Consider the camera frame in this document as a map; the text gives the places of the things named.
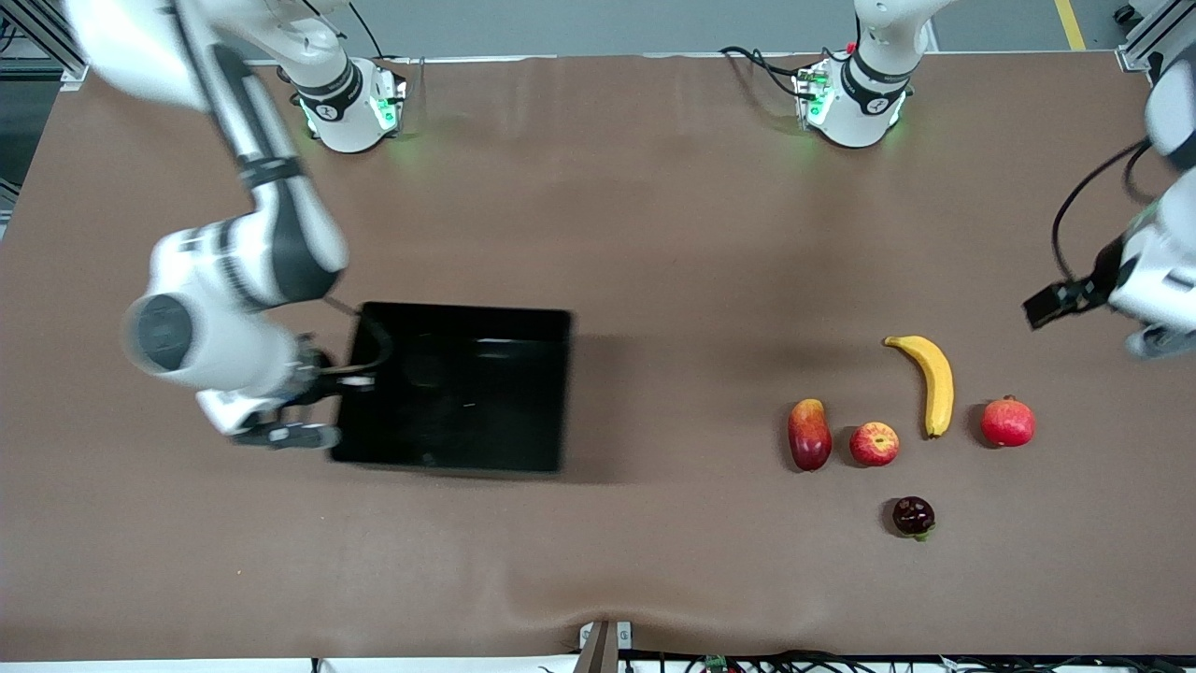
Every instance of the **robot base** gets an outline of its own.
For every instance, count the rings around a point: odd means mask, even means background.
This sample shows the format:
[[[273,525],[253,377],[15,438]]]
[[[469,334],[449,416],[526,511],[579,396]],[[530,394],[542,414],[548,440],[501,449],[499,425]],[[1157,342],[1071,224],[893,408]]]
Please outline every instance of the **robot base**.
[[[808,93],[812,100],[797,99],[798,120],[803,129],[817,128],[828,140],[844,147],[867,147],[884,137],[889,127],[897,123],[907,93],[878,115],[866,115],[860,105],[832,82],[840,81],[846,63],[834,59],[804,68],[793,77],[794,91]]]
[[[312,137],[322,140],[329,149],[343,153],[364,152],[383,137],[398,135],[403,103],[407,100],[407,81],[403,78],[366,59],[350,61],[361,72],[362,93],[341,118],[323,118],[321,105],[310,110],[306,103],[300,102]]]

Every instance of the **gray floor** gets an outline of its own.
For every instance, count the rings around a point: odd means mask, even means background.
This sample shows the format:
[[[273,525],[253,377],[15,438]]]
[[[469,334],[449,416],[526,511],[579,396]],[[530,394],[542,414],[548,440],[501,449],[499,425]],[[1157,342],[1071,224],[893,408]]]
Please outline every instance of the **gray floor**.
[[[1090,49],[1123,41],[1112,20],[1123,2],[1072,0]],[[854,37],[849,0],[355,0],[355,6],[383,53],[403,56],[691,53],[727,44],[817,51]],[[329,19],[346,33],[350,54],[374,53],[352,12],[338,10]],[[962,0],[934,25],[939,48],[947,51],[1068,49],[1054,0]],[[0,177],[24,181],[56,88],[0,81]]]

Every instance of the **metal frame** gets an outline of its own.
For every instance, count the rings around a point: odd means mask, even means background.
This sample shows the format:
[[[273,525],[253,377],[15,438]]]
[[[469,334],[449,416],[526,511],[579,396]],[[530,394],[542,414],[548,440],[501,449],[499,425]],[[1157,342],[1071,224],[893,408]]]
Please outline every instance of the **metal frame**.
[[[0,63],[4,79],[81,80],[87,72],[86,59],[75,42],[71,24],[57,2],[50,0],[0,0],[0,13],[25,33],[49,59],[31,63]]]
[[[1117,48],[1117,61],[1125,72],[1149,72],[1151,55],[1160,54],[1158,68],[1196,42],[1196,0],[1165,0],[1125,37]]]

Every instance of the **dark purple fruit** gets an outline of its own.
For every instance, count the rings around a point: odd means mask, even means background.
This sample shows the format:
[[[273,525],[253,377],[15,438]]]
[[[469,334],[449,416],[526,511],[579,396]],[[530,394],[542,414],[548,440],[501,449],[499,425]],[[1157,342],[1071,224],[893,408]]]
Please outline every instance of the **dark purple fruit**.
[[[893,526],[902,536],[922,542],[934,530],[934,509],[922,498],[904,497],[893,506]]]

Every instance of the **brown tabletop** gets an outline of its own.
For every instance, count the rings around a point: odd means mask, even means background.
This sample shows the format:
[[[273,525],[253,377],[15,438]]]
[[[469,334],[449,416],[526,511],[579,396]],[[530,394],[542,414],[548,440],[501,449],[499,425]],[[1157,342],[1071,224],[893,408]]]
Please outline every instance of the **brown tabletop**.
[[[413,82],[409,133],[361,155],[287,117],[352,250],[335,293],[574,311],[565,475],[234,447],[134,369],[118,334],[153,244],[249,201],[203,116],[89,78],[0,244],[0,656],[543,654],[600,617],[695,651],[1196,650],[1196,360],[1131,361],[1104,311],[1031,332],[1020,310],[1056,279],[1058,202],[1142,134],[1146,81],[1111,54],[928,57],[862,151],[799,133],[742,60]],[[1135,210],[1097,181],[1073,264]],[[329,307],[273,314],[346,351]],[[905,332],[954,368],[933,442],[920,375],[880,345]],[[986,449],[969,422],[1007,393],[1038,436]],[[884,421],[902,455],[795,473],[805,397],[840,449]],[[938,510],[928,543],[881,525],[905,495]]]

